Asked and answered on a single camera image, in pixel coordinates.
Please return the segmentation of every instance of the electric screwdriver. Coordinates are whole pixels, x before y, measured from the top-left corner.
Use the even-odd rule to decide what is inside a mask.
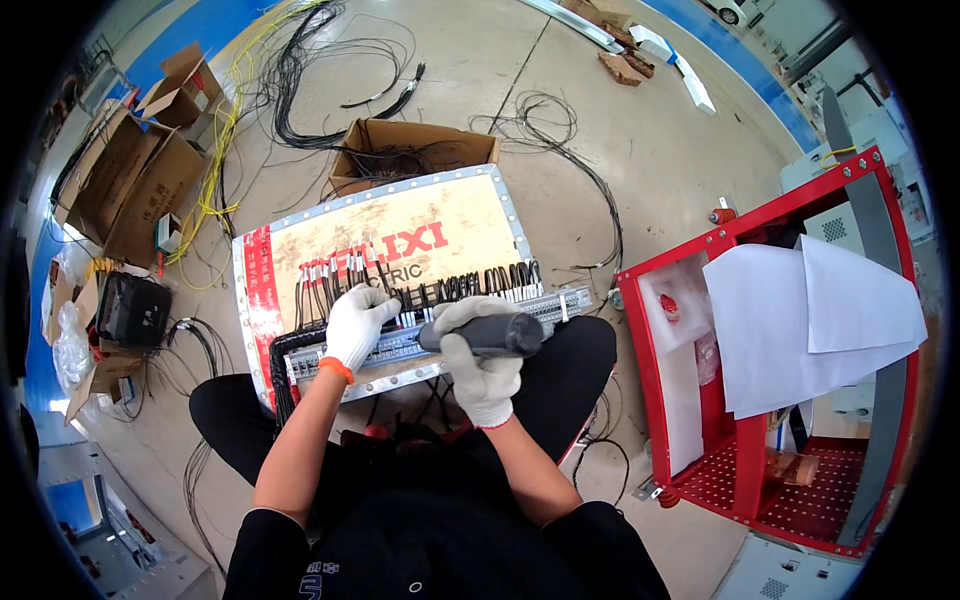
[[[434,324],[424,324],[417,343],[428,352],[440,352]],[[530,358],[543,344],[543,327],[525,312],[475,317],[450,333],[464,336],[473,354],[481,358]]]

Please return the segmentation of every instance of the red metal frame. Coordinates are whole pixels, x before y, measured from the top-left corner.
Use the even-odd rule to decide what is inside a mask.
[[[865,161],[861,168],[860,160]],[[916,400],[919,354],[914,352],[907,357],[906,387],[903,402],[903,412],[900,421],[900,432],[894,451],[894,460],[887,475],[885,490],[880,498],[874,515],[868,525],[867,534],[856,547],[847,547],[823,540],[812,540],[809,537],[791,534],[760,523],[756,520],[761,509],[761,502],[771,498],[771,489],[767,488],[764,498],[764,465],[766,451],[766,417],[758,415],[748,419],[732,421],[732,414],[724,413],[725,402],[723,397],[723,374],[717,371],[714,381],[700,389],[701,406],[703,409],[703,431],[705,455],[676,476],[670,475],[670,451],[667,446],[666,420],[663,410],[663,390],[660,386],[660,370],[657,363],[657,354],[654,350],[650,326],[647,322],[646,311],[640,297],[636,280],[639,276],[665,267],[678,260],[687,258],[697,252],[705,252],[708,260],[713,260],[723,252],[737,245],[737,238],[745,234],[756,232],[765,224],[769,224],[784,216],[800,216],[804,219],[819,214],[830,208],[842,204],[848,198],[843,188],[851,181],[867,177],[873,173],[879,183],[883,200],[890,213],[894,236],[900,255],[901,274],[914,283],[913,258],[910,251],[910,238],[906,232],[906,225],[900,214],[897,201],[897,192],[886,169],[882,156],[876,146],[845,161],[840,166],[826,171],[820,177],[798,187],[795,190],[770,201],[763,206],[752,210],[736,219],[718,226],[703,235],[681,244],[677,248],[655,256],[617,275],[617,282],[623,297],[627,319],[633,333],[636,361],[640,372],[640,381],[643,387],[644,402],[647,408],[647,422],[650,431],[651,446],[653,449],[654,482],[667,492],[672,492],[703,508],[719,515],[733,518],[744,525],[756,528],[764,533],[777,536],[784,540],[796,542],[819,550],[831,553],[840,553],[846,556],[862,556],[870,544],[876,524],[881,519],[900,471],[900,463],[906,450],[907,434],[910,422],[913,419]],[[732,508],[727,509],[711,503],[714,496],[705,496],[705,486],[717,485],[721,479],[709,482],[704,481],[704,468],[717,468],[718,457],[712,456],[717,452],[725,452],[728,447],[735,448],[735,483],[733,488]],[[690,485],[696,480],[697,487]],[[718,493],[716,499],[723,496]]]

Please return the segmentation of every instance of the floor crack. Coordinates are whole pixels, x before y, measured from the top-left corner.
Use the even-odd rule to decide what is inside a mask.
[[[523,74],[523,69],[527,68],[527,62],[530,62],[530,57],[534,56],[534,50],[537,49],[537,44],[540,43],[540,39],[543,37],[543,34],[546,33],[546,28],[550,24],[550,21],[552,20],[553,20],[553,17],[550,16],[550,17],[547,17],[546,23],[543,23],[543,29],[540,30],[540,35],[537,36],[537,39],[534,40],[534,45],[532,48],[530,48],[530,52],[527,54],[527,58],[523,61],[523,64],[520,66],[520,70],[516,72],[516,77],[514,77],[514,82],[510,84],[510,89],[507,90],[507,95],[503,97],[503,102],[500,103],[500,108],[497,110],[496,116],[494,116],[493,120],[491,120],[490,129],[487,131],[487,135],[491,135],[493,133],[493,128],[496,127],[496,122],[500,118],[500,113],[503,112],[504,107],[507,106],[507,101],[510,100],[510,94],[514,93],[514,87],[516,86],[516,82],[519,81],[520,75]]]

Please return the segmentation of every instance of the black device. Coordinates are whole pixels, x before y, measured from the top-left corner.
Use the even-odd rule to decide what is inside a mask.
[[[162,285],[112,271],[100,292],[97,335],[123,348],[152,348],[163,338],[172,302],[170,290]]]
[[[530,358],[543,345],[543,327],[524,312],[476,317],[450,333],[464,336],[481,358]],[[417,343],[428,352],[440,352],[440,338],[434,323],[427,323],[417,334]]]

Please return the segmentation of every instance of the white work glove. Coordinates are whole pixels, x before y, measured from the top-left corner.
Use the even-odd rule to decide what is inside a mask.
[[[326,354],[356,373],[380,339],[380,328],[398,315],[400,302],[383,290],[360,283],[330,308]]]
[[[514,413],[511,396],[520,389],[522,358],[479,358],[463,336],[448,333],[474,317],[515,313],[519,309],[495,296],[472,296],[433,310],[434,330],[443,336],[440,348],[453,374],[454,396],[475,427],[493,429]]]

